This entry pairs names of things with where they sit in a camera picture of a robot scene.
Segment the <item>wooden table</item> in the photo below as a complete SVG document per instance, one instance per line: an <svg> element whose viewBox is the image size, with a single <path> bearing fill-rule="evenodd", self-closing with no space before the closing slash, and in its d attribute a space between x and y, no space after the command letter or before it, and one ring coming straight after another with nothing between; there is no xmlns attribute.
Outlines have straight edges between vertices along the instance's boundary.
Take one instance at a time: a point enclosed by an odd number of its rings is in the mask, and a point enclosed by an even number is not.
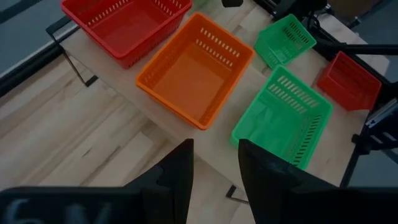
<svg viewBox="0 0 398 224"><path fill-rule="evenodd" d="M251 0L245 0L244 4L237 8L223 8L219 0L209 0L194 8L251 46L254 45L258 32L272 23L271 16ZM340 41L363 42L333 16L322 16L320 22L325 30ZM200 131L156 103L135 85L136 75L162 45L164 43L129 70L123 70L82 30L62 42L63 48L70 55L135 104L169 134L171 141L180 143L186 138L193 138L196 154L237 187L244 189L239 171L238 151L229 144L228 139L251 100L265 84L271 70L256 55L213 126L206 131ZM389 61L385 57L364 56L363 59L381 74L386 72ZM328 62L316 51L310 50L290 63L287 68L333 103L333 113L306 171L339 185L355 147L351 143L351 137L360 133L368 111L348 113L315 86L318 74L327 64Z"/></svg>

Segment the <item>wood grain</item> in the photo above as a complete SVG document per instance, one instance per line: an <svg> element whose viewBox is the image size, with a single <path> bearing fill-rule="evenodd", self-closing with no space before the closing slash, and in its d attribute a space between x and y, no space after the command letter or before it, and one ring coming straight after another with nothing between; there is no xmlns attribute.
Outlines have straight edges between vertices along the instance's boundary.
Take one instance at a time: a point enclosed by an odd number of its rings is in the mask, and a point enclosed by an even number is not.
<svg viewBox="0 0 398 224"><path fill-rule="evenodd" d="M0 189L122 186L176 146L101 80L84 87L64 58L0 98L0 104ZM198 157L194 169L188 223L229 223L239 207L224 196L232 183Z"/></svg>

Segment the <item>black metal stand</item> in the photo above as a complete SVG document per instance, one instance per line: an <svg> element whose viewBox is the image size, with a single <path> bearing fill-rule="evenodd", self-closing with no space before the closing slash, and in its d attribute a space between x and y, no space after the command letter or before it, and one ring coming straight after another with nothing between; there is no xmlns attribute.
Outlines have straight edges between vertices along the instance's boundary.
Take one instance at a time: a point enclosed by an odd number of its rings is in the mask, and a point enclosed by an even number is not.
<svg viewBox="0 0 398 224"><path fill-rule="evenodd" d="M234 192L235 192L235 190L236 190L236 187L235 187L234 185L232 185L232 186L229 188L228 192L226 193L225 197L228 198L228 199L230 199L230 200L232 200L232 201L239 202L239 203L244 203L244 204L246 204L246 205L249 205L249 202L248 202L248 201L245 201L245 200L242 200L242 199L239 199L239 198L232 197L233 194L234 194Z"/></svg>
<svg viewBox="0 0 398 224"><path fill-rule="evenodd" d="M70 64L70 66L72 67L73 71L75 71L75 73L77 74L77 77L80 79L80 81L86 86L89 87L91 84L93 84L98 77L96 75L92 76L89 80L84 81L83 77L81 77L80 72L77 70L76 66L72 63L72 61L70 60L67 52L65 51L65 49L61 46L61 42L63 40L65 40L66 38L68 38L69 36L71 36L74 32L76 32L79 27L75 27L74 29L72 29L69 33L65 34L63 37L61 37L59 40L57 40L57 38L55 38L54 33L56 31L58 31L59 29L61 29L62 27L64 27L65 25L67 25L71 20L67 17L64 16L63 18L61 18L60 20L58 20L57 22L54 22L53 24L51 24L49 27L46 28L46 32L48 33L48 35L51 37L51 39L56 43L57 47L59 49L61 49L62 54L65 56L66 60L68 61L68 63Z"/></svg>

